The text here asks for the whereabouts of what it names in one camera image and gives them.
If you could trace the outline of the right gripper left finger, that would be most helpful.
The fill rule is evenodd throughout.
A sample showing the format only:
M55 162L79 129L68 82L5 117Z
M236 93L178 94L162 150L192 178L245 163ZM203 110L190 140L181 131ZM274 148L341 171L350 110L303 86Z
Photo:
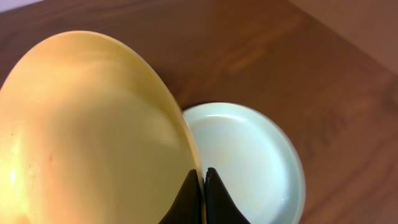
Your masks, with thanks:
M188 172L178 194L159 224L202 224L201 189L197 172Z

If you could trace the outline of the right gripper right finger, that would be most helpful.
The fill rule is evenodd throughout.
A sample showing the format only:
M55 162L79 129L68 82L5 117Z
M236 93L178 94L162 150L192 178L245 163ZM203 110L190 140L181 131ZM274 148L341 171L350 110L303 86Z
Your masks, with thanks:
M205 179L207 224L249 224L239 211L215 168L208 168Z

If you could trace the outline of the light blue plate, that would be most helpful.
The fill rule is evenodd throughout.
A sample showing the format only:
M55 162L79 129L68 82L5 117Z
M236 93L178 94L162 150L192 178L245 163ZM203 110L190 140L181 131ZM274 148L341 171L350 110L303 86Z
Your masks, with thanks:
M305 205L303 167L278 125L234 103L204 103L183 115L202 171L216 169L249 223L300 221Z

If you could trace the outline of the yellow plate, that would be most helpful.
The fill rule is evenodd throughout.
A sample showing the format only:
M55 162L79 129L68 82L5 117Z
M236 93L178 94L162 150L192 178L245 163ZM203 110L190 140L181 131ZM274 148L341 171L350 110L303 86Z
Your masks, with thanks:
M112 37L53 35L1 87L2 223L158 223L199 169L175 98Z

